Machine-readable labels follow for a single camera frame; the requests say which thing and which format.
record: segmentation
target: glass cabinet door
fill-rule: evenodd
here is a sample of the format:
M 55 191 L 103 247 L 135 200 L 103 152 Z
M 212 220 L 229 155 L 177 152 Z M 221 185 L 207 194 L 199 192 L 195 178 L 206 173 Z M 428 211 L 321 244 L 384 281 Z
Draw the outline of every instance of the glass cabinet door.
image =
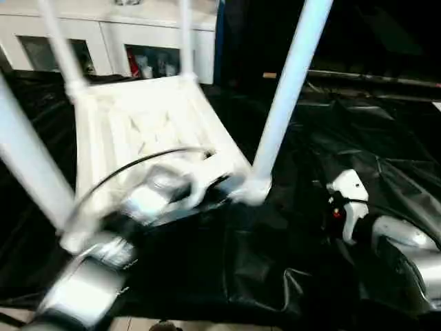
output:
M 60 68 L 50 47 L 48 38 L 17 36 L 34 70 L 59 72 Z M 88 45 L 84 40 L 69 39 L 85 74 L 96 74 Z
M 176 76 L 180 71 L 179 50 L 125 45 L 132 77 L 144 79 Z
M 113 74 L 99 22 L 75 19 L 60 19 L 59 22 L 84 73 Z M 3 15 L 0 46 L 14 70 L 59 71 L 41 17 Z

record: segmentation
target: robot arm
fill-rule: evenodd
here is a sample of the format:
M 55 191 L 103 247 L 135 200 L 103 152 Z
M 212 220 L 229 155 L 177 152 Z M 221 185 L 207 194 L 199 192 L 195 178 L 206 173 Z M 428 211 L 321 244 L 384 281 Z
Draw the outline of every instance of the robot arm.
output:
M 34 321 L 23 329 L 95 330 L 125 290 L 127 270 L 136 261 L 136 250 L 142 244 L 139 233 L 164 218 L 171 219 L 171 213 L 191 212 L 188 208 L 201 202 L 200 197 L 192 198 L 194 186 L 197 190 L 204 188 L 205 193 L 211 183 L 225 175 L 207 173 L 195 184 L 191 175 L 182 176 L 170 167 L 153 165 L 117 211 L 103 218 L 103 229 L 69 262 L 42 300 Z
M 348 245 L 370 246 L 403 275 L 422 311 L 441 310 L 441 252 L 436 242 L 407 221 L 369 214 L 368 194 L 355 170 L 342 172 L 328 190 L 334 233 Z

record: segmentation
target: black fabric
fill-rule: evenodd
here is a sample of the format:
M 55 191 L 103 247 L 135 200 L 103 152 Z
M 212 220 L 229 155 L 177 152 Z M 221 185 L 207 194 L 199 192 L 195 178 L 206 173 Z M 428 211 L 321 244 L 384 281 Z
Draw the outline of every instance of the black fabric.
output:
M 74 112 L 59 75 L 10 77 L 9 83 L 74 185 Z M 216 87 L 203 90 L 252 161 L 271 101 Z M 130 289 L 120 296 L 114 314 L 278 325 L 286 330 L 361 330 L 388 323 L 417 330 L 439 319 L 437 314 L 422 318 L 407 296 L 406 284 L 368 249 L 348 248 L 327 236 L 320 182 L 353 168 L 372 202 L 398 209 L 425 230 L 439 232 L 436 142 L 441 114 L 431 104 L 323 97 L 298 104 L 264 205 L 226 205 L 145 235 Z M 4 166 L 1 171 L 6 200 L 0 304 L 34 308 L 68 255 L 39 209 Z

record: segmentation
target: shelf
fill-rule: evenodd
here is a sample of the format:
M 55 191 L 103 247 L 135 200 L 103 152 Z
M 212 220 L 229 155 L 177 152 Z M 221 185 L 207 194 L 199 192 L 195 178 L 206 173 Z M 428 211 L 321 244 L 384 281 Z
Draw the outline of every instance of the shelf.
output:
M 143 0 L 135 6 L 117 6 L 113 0 L 52 0 L 60 18 L 178 28 L 178 0 Z M 6 0 L 0 15 L 40 16 L 37 0 Z M 214 31 L 216 1 L 192 1 L 193 29 Z

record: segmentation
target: white cabinet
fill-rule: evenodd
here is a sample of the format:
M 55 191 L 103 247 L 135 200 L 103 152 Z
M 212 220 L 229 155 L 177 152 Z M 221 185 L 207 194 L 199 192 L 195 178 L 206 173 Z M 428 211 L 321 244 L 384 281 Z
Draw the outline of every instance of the white cabinet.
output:
M 101 30 L 115 73 L 125 76 L 132 74 L 127 51 L 133 52 L 135 57 L 139 53 L 144 53 L 145 58 L 153 58 L 149 63 L 153 62 L 153 68 L 158 67 L 157 62 L 161 61 L 159 57 L 163 55 L 168 58 L 168 61 L 178 72 L 181 40 L 181 32 L 178 28 L 101 23 Z M 193 34 L 194 70 L 202 83 L 212 83 L 214 31 L 193 31 Z M 154 69 L 154 78 L 162 75 L 163 72 L 160 73 Z
M 71 39 L 85 71 L 98 75 L 113 73 L 99 22 L 61 19 L 61 28 L 65 37 Z M 0 44 L 15 70 L 57 70 L 47 38 L 40 17 L 0 18 Z
M 85 71 L 131 76 L 128 55 L 134 55 L 143 64 L 149 61 L 153 77 L 165 74 L 163 64 L 169 68 L 167 74 L 178 72 L 178 0 L 143 0 L 137 6 L 116 6 L 113 0 L 52 2 Z M 193 0 L 192 23 L 194 70 L 201 83 L 212 83 L 216 1 Z M 56 70 L 46 37 L 37 0 L 0 3 L 0 46 L 13 69 Z

